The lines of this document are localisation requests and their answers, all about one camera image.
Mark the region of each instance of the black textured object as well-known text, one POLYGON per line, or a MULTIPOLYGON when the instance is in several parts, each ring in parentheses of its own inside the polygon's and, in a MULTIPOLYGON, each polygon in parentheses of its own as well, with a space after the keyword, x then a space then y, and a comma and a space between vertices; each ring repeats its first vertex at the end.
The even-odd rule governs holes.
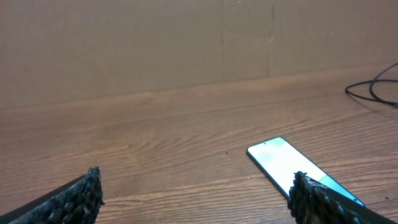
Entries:
POLYGON ((298 224, 394 224, 302 172, 295 175, 287 206, 298 224))
POLYGON ((90 168, 82 179, 10 224, 92 224, 102 201, 100 168, 90 168))

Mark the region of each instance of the wall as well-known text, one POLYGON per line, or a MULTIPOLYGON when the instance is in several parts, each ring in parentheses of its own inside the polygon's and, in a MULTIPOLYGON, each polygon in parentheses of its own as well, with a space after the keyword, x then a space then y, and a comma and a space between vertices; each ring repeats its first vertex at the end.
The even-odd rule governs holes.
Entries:
POLYGON ((396 0, 4 0, 0 108, 394 62, 396 0))

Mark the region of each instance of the white phone screen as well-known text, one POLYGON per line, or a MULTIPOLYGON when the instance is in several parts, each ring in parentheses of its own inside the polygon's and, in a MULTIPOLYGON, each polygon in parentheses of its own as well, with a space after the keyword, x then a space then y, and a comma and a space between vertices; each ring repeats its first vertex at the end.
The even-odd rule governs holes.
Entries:
POLYGON ((289 195, 294 173, 301 171, 319 183, 364 206, 337 181, 319 169, 283 138, 274 138, 248 148, 248 153, 262 166, 277 185, 289 195))

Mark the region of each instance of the phone screen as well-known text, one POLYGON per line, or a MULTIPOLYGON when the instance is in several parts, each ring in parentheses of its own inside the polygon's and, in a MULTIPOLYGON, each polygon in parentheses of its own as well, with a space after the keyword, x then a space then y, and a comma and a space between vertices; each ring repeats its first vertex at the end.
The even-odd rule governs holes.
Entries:
POLYGON ((289 197, 289 190, 293 186, 294 173, 301 171, 307 173, 309 177, 319 183, 364 206, 353 194, 283 138, 274 138, 251 146, 248 148, 248 153, 283 190, 286 197, 289 197))

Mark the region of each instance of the wooden surface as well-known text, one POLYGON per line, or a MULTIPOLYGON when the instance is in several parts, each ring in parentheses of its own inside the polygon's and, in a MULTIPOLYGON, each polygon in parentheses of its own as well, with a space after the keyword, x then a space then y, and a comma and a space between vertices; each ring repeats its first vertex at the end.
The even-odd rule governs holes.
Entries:
MULTIPOLYGON (((283 196, 245 154, 283 136, 397 222, 398 110, 343 91, 383 68, 1 110, 0 213, 99 165, 100 224, 294 223, 283 196)), ((396 85, 377 84, 376 92, 398 97, 396 85)))
POLYGON ((394 63, 397 8, 397 0, 2 0, 0 109, 394 63))

